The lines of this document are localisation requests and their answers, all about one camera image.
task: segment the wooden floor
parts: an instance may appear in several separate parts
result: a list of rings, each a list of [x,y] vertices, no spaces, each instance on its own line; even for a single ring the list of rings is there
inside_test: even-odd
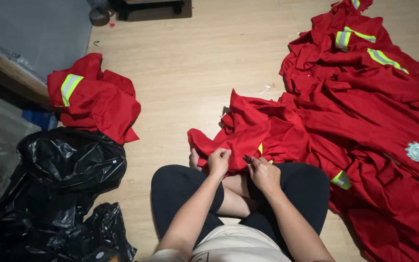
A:
[[[187,130],[213,138],[234,88],[243,96],[276,100],[283,92],[277,73],[298,32],[310,18],[329,11],[333,0],[193,0],[193,17],[115,22],[94,27],[89,52],[104,55],[103,69],[130,78],[142,104],[125,145],[128,168],[118,189],[100,202],[119,202],[136,260],[157,245],[150,211],[150,181],[166,164],[188,165]],[[364,15],[384,17],[395,44],[419,60],[419,1],[377,0]],[[99,47],[93,41],[100,41]],[[261,94],[265,85],[276,88]],[[328,214],[321,238],[338,262],[365,261],[341,218]]]

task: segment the black leggings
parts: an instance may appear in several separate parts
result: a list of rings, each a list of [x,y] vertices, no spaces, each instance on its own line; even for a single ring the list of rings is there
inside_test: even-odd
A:
[[[309,164],[283,163],[276,166],[281,170],[281,188],[285,195],[319,235],[328,209],[328,177],[321,169]],[[163,166],[154,173],[151,181],[151,204],[160,238],[166,233],[179,208],[195,193],[205,178],[204,173],[177,164]],[[263,193],[251,181],[250,175],[247,175],[247,187],[250,198],[260,205],[256,211],[242,219],[240,224],[265,233],[291,258],[279,231],[276,216]],[[223,199],[224,189],[220,183],[195,246],[213,229],[224,225],[216,215]]]

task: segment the pile of red clothing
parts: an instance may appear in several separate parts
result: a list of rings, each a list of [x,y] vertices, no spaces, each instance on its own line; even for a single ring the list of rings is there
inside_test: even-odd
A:
[[[140,114],[132,81],[101,71],[102,55],[90,53],[71,68],[48,75],[50,104],[61,109],[64,126],[99,130],[119,144],[138,140],[132,123]]]
[[[291,42],[277,102],[232,92],[215,139],[188,132],[204,165],[218,147],[274,163],[304,162],[331,180],[330,207],[378,262],[419,262],[419,62],[393,45],[372,0],[344,0]]]

